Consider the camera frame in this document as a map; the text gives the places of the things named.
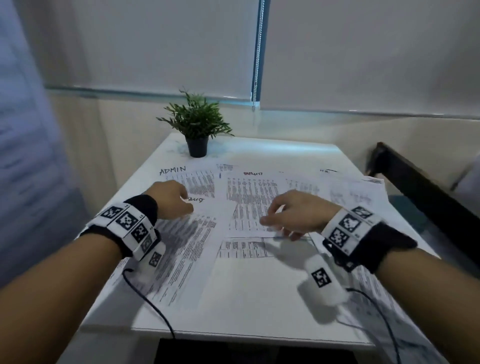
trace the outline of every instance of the potted plant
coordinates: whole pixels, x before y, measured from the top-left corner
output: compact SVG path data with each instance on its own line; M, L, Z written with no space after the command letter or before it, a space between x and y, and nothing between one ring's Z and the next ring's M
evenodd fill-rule
M187 98L187 106L170 103L164 108L171 113L170 118L157 119L166 121L185 136L192 157L201 158L207 154L209 136L212 139L219 133L234 136L230 133L230 125L223 121L218 102L209 103L202 95L180 92Z

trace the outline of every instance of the forearm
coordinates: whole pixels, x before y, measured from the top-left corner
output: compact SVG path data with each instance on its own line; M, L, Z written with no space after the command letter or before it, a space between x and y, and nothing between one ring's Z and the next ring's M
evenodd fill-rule
M377 278L450 363L480 362L480 282L421 249L390 252Z
M88 234L4 287L2 362L56 362L120 259L114 242Z

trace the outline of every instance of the wristband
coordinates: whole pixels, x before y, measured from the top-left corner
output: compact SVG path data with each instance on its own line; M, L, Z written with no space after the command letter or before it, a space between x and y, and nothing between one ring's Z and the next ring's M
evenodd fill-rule
M156 201L142 194L122 203L114 203L98 213L81 235L96 233L106 236L119 246L124 258L133 256L140 261L161 240L160 234L154 229L156 220Z
M321 235L325 238L323 245L335 262L348 272L363 265L374 273L390 250L417 247L412 238L388 226L362 206L350 211L341 209Z

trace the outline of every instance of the hand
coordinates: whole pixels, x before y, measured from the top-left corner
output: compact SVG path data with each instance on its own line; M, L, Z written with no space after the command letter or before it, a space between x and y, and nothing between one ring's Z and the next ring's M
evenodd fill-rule
M276 213L282 205L282 212ZM284 236L293 232L290 239L295 241L308 232L323 230L341 208L321 197L290 190L273 199L267 216L262 216L260 223L283 229Z
M188 197L187 189L177 181L155 182L144 194L156 201L157 218L173 220L193 212L193 205L181 199Z

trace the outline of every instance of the green leaves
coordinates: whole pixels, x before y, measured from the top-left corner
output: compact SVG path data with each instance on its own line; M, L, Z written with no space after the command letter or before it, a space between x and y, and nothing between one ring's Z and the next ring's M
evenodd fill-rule
M218 102L208 103L202 95L189 94L180 90L187 99L188 106L170 103L165 110L170 112L170 118L157 118L166 121L173 129L177 129L188 139L199 139L211 136L212 139L219 133L231 136L232 128L223 121Z

